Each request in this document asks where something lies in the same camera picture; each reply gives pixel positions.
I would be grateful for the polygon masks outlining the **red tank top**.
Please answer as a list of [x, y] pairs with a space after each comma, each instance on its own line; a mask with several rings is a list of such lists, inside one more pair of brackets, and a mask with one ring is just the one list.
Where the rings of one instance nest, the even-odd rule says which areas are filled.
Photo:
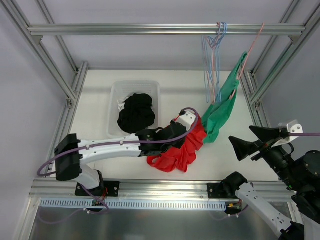
[[199, 117], [195, 128], [186, 136], [181, 148], [172, 147], [160, 156], [148, 156], [146, 162], [150, 167], [165, 173], [174, 170], [186, 173], [188, 166], [196, 160], [196, 153], [203, 147], [206, 137], [207, 133]]

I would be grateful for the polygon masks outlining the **black tank top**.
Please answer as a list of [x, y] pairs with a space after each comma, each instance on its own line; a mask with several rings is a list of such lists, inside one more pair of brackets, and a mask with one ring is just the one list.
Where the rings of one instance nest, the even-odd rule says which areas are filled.
[[124, 108], [117, 120], [119, 128], [125, 133], [134, 134], [152, 126], [156, 119], [152, 107], [151, 96], [134, 93], [124, 101]]

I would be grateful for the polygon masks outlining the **white tank top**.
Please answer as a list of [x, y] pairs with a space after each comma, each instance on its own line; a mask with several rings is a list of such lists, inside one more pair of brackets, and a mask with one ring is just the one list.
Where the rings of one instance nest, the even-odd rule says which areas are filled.
[[121, 111], [125, 108], [125, 100], [126, 100], [126, 99], [123, 98], [123, 99], [119, 99], [119, 100], [117, 101], [119, 112], [121, 112]]

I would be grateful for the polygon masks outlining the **blue hanger with black top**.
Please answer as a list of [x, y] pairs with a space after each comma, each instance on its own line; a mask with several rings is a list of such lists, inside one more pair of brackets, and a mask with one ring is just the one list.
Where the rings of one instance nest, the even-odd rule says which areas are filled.
[[222, 93], [220, 88], [220, 66], [221, 66], [221, 58], [220, 58], [220, 46], [221, 43], [226, 36], [228, 31], [228, 25], [226, 22], [218, 22], [218, 34], [215, 38], [214, 44], [214, 63], [215, 63], [215, 75], [216, 75], [216, 101], [220, 103], [222, 101]]

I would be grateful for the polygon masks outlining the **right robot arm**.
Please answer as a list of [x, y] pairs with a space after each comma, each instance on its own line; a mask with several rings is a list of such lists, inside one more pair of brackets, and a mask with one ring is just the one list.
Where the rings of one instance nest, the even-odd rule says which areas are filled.
[[320, 152], [311, 150], [297, 160], [283, 149], [299, 137], [318, 137], [319, 133], [305, 133], [301, 124], [292, 121], [277, 128], [250, 126], [258, 138], [249, 142], [230, 136], [238, 161], [251, 157], [263, 159], [295, 194], [291, 199], [299, 210], [302, 223], [294, 222], [261, 197], [239, 172], [226, 177], [220, 186], [228, 198], [244, 201], [272, 229], [280, 240], [318, 240], [320, 238]]

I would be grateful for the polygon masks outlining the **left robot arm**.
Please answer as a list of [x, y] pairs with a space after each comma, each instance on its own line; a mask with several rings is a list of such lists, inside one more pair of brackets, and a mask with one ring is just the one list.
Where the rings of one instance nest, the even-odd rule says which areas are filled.
[[68, 134], [55, 148], [55, 178], [57, 181], [76, 181], [82, 195], [105, 193], [101, 171], [89, 167], [90, 163], [122, 157], [159, 156], [171, 148], [180, 148], [189, 123], [171, 121], [165, 127], [144, 129], [121, 138], [88, 141], [80, 140], [75, 133]]

